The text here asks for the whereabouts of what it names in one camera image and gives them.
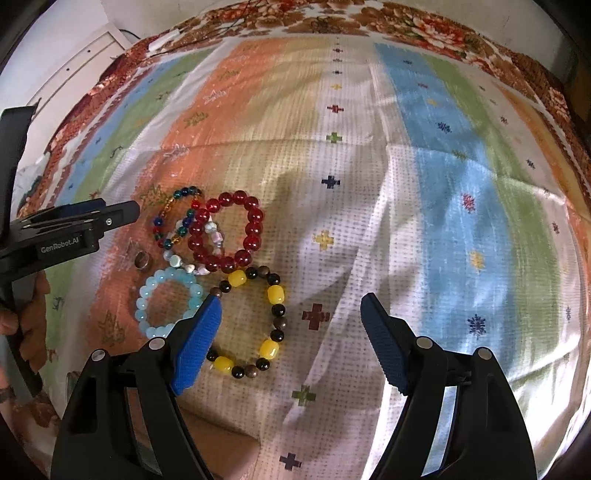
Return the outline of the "person's left hand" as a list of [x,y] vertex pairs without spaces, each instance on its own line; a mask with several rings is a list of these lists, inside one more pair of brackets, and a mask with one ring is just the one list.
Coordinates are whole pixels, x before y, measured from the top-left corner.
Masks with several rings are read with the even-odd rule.
[[20,355],[35,374],[47,362],[46,296],[49,293],[50,284],[45,272],[41,271],[35,277],[32,300],[19,314],[1,308],[1,334],[14,335],[21,328],[24,339],[20,345]]

